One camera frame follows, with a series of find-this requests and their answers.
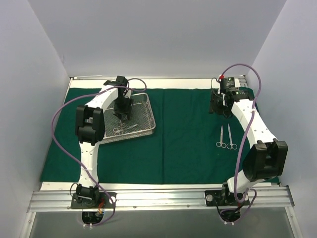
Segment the metal mesh instrument tray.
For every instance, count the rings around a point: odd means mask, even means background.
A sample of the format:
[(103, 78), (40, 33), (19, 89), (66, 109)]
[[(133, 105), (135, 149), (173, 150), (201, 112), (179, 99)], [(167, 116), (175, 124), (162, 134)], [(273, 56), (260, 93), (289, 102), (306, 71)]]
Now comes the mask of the metal mesh instrument tray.
[[(147, 136), (154, 133), (156, 122), (148, 95), (146, 93), (139, 93), (132, 95), (131, 98), (133, 99), (133, 104), (130, 120), (119, 120), (113, 115), (114, 103), (104, 111), (105, 135), (101, 141), (102, 144)], [(124, 131), (122, 134), (115, 135), (113, 129), (118, 127), (120, 123), (125, 123), (126, 125), (137, 124), (137, 126)]]

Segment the steel forceps long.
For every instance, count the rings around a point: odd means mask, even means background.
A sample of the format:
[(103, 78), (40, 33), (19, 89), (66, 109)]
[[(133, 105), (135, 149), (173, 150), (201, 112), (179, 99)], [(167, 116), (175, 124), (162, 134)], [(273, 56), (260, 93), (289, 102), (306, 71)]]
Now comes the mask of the steel forceps long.
[(115, 135), (122, 134), (124, 131), (129, 130), (129, 129), (131, 129), (131, 128), (134, 128), (134, 127), (136, 127), (136, 126), (137, 126), (137, 124), (134, 124), (134, 125), (126, 125), (125, 123), (120, 123), (120, 124), (118, 125), (118, 127), (115, 127), (115, 128), (113, 129), (113, 132), (114, 132)]

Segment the steel surgical scissors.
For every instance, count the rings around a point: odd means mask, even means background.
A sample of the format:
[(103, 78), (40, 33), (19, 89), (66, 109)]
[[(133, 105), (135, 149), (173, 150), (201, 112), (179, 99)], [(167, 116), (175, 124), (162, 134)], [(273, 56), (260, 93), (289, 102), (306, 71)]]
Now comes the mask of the steel surgical scissors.
[(219, 148), (226, 148), (226, 143), (223, 142), (223, 126), (220, 129), (219, 141), (216, 143), (216, 146)]

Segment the steel hemostat clamp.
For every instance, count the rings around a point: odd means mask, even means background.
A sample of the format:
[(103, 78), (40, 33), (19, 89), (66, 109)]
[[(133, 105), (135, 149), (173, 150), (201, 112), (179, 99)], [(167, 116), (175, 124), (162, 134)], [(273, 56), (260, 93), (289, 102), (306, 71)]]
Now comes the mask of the steel hemostat clamp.
[(229, 136), (229, 143), (226, 145), (226, 148), (229, 150), (236, 150), (237, 144), (233, 143), (230, 124), (228, 124), (228, 136)]

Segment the green surgical cloth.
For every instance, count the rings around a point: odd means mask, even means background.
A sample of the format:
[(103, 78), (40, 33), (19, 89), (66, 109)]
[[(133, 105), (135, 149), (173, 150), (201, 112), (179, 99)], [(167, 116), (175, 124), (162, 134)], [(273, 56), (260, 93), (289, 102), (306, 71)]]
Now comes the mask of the green surgical cloth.
[[(72, 88), (59, 115), (40, 180), (77, 182), (80, 148), (75, 135), (76, 108), (90, 101), (96, 89)], [(208, 184), (234, 175), (237, 150), (219, 148), (223, 140), (239, 144), (243, 129), (236, 118), (209, 113), (209, 90), (148, 89), (156, 128), (152, 135), (99, 147), (98, 177), (102, 183)]]

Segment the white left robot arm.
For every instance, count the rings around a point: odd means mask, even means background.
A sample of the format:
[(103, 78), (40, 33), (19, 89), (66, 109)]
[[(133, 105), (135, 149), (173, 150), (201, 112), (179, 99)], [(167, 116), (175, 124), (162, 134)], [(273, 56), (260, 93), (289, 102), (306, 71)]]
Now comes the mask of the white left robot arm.
[(89, 208), (99, 204), (98, 149), (105, 135), (104, 111), (114, 103), (113, 115), (119, 120), (130, 119), (133, 100), (128, 89), (129, 80), (118, 76), (115, 81), (107, 80), (98, 95), (76, 109), (75, 134), (78, 137), (81, 163), (76, 195)]

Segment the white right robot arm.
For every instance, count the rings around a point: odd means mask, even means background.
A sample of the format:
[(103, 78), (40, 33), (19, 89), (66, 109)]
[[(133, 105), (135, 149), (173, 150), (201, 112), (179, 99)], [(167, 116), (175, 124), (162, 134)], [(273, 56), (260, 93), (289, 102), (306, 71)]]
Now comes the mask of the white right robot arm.
[(230, 205), (239, 193), (282, 175), (288, 145), (270, 132), (256, 108), (252, 93), (236, 87), (233, 77), (220, 76), (217, 82), (219, 88), (211, 91), (210, 113), (236, 117), (244, 131), (238, 146), (238, 168), (220, 192), (221, 201)]

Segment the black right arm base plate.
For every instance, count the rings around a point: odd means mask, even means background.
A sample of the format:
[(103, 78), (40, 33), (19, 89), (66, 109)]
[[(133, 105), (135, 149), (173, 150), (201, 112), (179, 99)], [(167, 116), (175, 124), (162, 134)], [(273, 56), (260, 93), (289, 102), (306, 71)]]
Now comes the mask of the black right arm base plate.
[(215, 207), (218, 206), (242, 206), (242, 205), (249, 205), (250, 200), (249, 198), (245, 198), (245, 201), (242, 203), (238, 203), (233, 193), (230, 192), (223, 192), (220, 189), (218, 190), (205, 190), (205, 203), (208, 207)]

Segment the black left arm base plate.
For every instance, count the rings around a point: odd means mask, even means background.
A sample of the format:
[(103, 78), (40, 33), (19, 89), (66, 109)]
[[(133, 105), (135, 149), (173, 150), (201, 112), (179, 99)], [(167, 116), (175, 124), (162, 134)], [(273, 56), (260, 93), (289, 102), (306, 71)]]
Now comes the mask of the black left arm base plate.
[(100, 204), (103, 204), (102, 208), (112, 209), (116, 203), (117, 194), (115, 192), (110, 192), (109, 194), (114, 204), (109, 199), (109, 197), (105, 195), (104, 192), (100, 192), (97, 198), (95, 199), (81, 197), (81, 196), (78, 196), (76, 193), (73, 193), (70, 208), (71, 209), (97, 209), (99, 208)]

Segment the aluminium front rail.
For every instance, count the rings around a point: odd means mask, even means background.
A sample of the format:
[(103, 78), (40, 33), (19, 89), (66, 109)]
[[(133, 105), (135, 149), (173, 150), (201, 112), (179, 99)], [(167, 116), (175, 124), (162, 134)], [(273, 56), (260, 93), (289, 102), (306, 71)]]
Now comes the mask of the aluminium front rail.
[[(257, 187), (253, 208), (293, 207), (291, 193), (286, 187)], [(116, 211), (200, 210), (206, 205), (205, 189), (116, 190)], [(92, 212), (97, 208), (73, 209), (68, 191), (34, 192), (29, 212)]]

